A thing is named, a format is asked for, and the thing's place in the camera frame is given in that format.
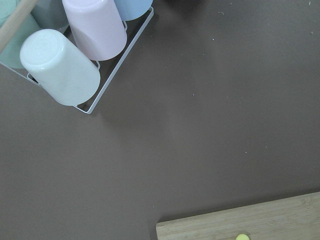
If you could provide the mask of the bamboo cutting board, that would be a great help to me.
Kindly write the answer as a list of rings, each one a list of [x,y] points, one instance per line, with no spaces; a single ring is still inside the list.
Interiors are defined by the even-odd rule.
[[[159,240],[318,240],[319,192],[159,222]]]

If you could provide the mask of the grey plastic cup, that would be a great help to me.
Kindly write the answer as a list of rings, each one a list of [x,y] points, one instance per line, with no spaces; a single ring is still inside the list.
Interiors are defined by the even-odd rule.
[[[69,23],[61,0],[39,0],[31,15],[42,29],[64,33]]]

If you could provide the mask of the white plastic cup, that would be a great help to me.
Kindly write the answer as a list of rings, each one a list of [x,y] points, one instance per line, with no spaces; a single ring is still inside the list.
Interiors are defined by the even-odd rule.
[[[19,57],[23,67],[59,104],[82,104],[100,85],[96,65],[57,30],[31,34],[22,44]]]

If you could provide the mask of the green plastic cup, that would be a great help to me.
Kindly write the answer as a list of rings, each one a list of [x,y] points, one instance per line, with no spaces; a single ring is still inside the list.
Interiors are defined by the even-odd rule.
[[[13,13],[19,0],[1,0],[0,1],[0,27],[6,22],[9,16]],[[24,41],[34,32],[41,28],[35,21],[34,17],[29,14],[19,30],[12,37],[6,48],[0,54],[0,62],[13,69],[23,69],[20,61],[20,50]]]

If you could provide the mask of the yellow-green knife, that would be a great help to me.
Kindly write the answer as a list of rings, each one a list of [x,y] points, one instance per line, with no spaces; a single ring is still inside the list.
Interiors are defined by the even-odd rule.
[[[241,233],[236,236],[236,240],[250,240],[250,238],[248,235]]]

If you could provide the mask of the blue plastic cup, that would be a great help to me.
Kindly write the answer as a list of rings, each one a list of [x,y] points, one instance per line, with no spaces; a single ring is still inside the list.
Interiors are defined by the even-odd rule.
[[[142,15],[152,6],[153,0],[115,0],[115,5],[122,21],[132,21]]]

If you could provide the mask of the pink plastic cup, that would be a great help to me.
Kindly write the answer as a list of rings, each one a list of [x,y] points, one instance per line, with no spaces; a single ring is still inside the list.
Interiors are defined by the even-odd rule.
[[[76,46],[94,61],[119,55],[127,33],[113,0],[62,1]]]

